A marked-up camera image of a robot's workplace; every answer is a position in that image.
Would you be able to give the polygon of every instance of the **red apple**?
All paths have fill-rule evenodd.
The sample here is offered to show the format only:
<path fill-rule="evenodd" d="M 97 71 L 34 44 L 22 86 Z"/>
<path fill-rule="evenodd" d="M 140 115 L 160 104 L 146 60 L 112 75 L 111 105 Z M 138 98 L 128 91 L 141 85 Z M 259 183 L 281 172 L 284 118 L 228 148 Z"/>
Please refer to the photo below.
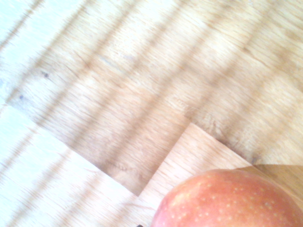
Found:
<path fill-rule="evenodd" d="M 240 170 L 211 170 L 176 186 L 151 227 L 303 227 L 303 212 L 280 187 Z"/>

